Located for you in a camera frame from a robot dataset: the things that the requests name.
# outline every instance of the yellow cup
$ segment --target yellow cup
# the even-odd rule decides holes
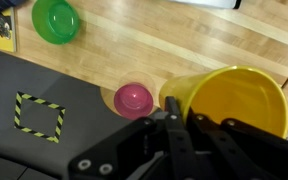
[[[266,73],[248,66],[231,66],[207,74],[168,80],[159,94],[161,108],[165,97],[174,96],[184,123],[192,108],[220,124],[235,118],[286,138],[288,108],[281,88]]]

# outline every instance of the yellow and black striped tape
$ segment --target yellow and black striped tape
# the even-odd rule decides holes
[[[57,117],[57,124],[56,124],[56,128],[55,128],[55,135],[54,136],[48,136],[46,134],[34,131],[30,128],[21,126],[21,120],[20,120],[21,118],[20,117],[21,117],[22,99],[27,99],[27,100],[33,101],[35,103],[45,105],[49,108],[59,110],[59,115]],[[33,134],[34,136],[37,136],[37,137],[45,138],[45,139],[52,141],[52,142],[55,142],[55,143],[59,143],[60,135],[61,135],[61,129],[62,129],[63,121],[64,121],[64,114],[65,114],[65,108],[62,106],[47,102],[43,99],[39,99],[39,98],[36,98],[34,96],[31,96],[29,94],[25,94],[22,92],[17,92],[17,94],[16,94],[14,127],[17,129],[20,129],[24,132]]]

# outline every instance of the screw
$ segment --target screw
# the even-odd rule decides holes
[[[197,115],[196,118],[201,121],[201,120],[204,119],[204,116],[202,116],[202,115]]]
[[[108,175],[113,171],[113,166],[111,164],[103,164],[100,167],[100,173],[102,175]]]
[[[81,171],[84,171],[86,169],[88,169],[89,167],[91,167],[92,165],[92,162],[88,159],[83,159],[82,161],[80,161],[78,163],[78,169],[81,170]]]
[[[229,120],[229,121],[227,121],[227,124],[230,125],[230,126],[234,126],[235,122],[233,120]]]
[[[151,124],[151,121],[149,119],[145,119],[144,124],[149,125],[149,124]]]
[[[171,119],[175,120],[175,119],[177,119],[177,116],[176,115],[171,115]]]

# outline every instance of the pink bowl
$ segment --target pink bowl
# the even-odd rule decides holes
[[[131,83],[117,90],[114,106],[122,116],[135,120],[147,116],[152,111],[153,98],[145,87]]]

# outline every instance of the green bowl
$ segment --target green bowl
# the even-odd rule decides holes
[[[37,33],[53,44],[70,42],[79,29],[78,15],[65,0],[37,0],[32,21]]]

